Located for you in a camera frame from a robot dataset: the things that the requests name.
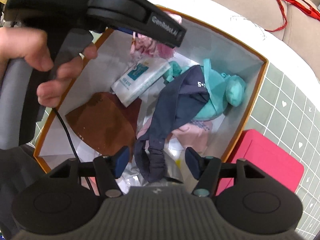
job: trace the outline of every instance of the beige sofa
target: beige sofa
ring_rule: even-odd
[[[280,27],[284,20],[276,0],[213,0],[241,14],[267,30]],[[305,0],[316,8],[320,0]],[[292,5],[283,2],[288,19],[287,27],[273,33],[302,57],[320,78],[320,22]]]

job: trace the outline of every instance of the black cable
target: black cable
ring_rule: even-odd
[[[64,129],[64,131],[66,132],[66,135],[67,135],[67,137],[68,137],[68,141],[69,141],[69,143],[70,143],[70,146],[71,146],[71,149],[72,149],[72,151],[73,151],[73,154],[75,155],[76,159],[80,162],[80,158],[79,158],[79,156],[78,156],[78,154],[77,154],[77,152],[76,152],[75,147],[73,146],[73,143],[72,143],[72,140],[71,140],[71,137],[70,137],[70,133],[69,133],[69,131],[68,131],[68,128],[66,127],[66,124],[64,123],[64,121],[63,121],[61,115],[59,114],[58,110],[57,110],[55,107],[52,108],[52,110],[54,111],[54,113],[55,113],[56,116],[58,117],[58,119],[59,119],[59,121],[60,121],[60,123],[61,123],[61,125],[62,125],[62,127],[63,127],[63,129]],[[87,184],[88,184],[88,186],[89,186],[89,189],[93,191],[91,182],[90,182],[90,180],[88,179],[88,177],[84,177],[84,178],[85,178],[85,181],[87,182]]]

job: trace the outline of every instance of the brown leather piece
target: brown leather piece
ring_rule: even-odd
[[[103,156],[113,156],[122,146],[128,146],[132,156],[140,105],[138,98],[125,108],[114,95],[100,92],[66,119],[74,133]]]

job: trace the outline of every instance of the teal label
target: teal label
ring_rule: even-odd
[[[137,80],[137,78],[139,76],[141,76],[145,71],[147,71],[148,67],[147,66],[144,66],[142,65],[141,63],[139,63],[136,67],[136,69],[130,71],[128,73],[128,76],[130,78],[132,78],[133,80]]]

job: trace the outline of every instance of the red string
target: red string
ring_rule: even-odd
[[[297,7],[299,10],[301,10],[301,11],[302,11],[303,13],[305,13],[306,15],[308,15],[308,16],[314,18],[314,19],[317,19],[318,21],[320,21],[320,13],[319,13],[319,11],[316,10],[316,9],[314,9],[314,8],[313,8],[310,4],[308,4],[305,0],[302,0],[302,1],[304,1],[307,5],[309,5],[309,7],[310,7],[309,9],[306,8],[306,7],[304,7],[301,3],[299,3],[299,2],[296,1],[296,0],[283,0],[283,1],[286,1],[286,2],[288,2],[288,3],[291,3],[293,6]],[[284,24],[283,24],[281,27],[279,27],[279,28],[277,28],[277,29],[275,29],[275,30],[272,30],[272,31],[266,30],[267,32],[277,32],[277,31],[283,30],[283,29],[287,26],[287,24],[288,24],[287,17],[286,17],[286,15],[285,15],[285,13],[284,13],[284,7],[283,7],[283,5],[282,5],[282,3],[281,3],[281,0],[277,0],[277,2],[278,2],[278,5],[279,5],[279,7],[280,7],[280,10],[281,10],[282,17],[283,17],[283,19],[284,19]]]

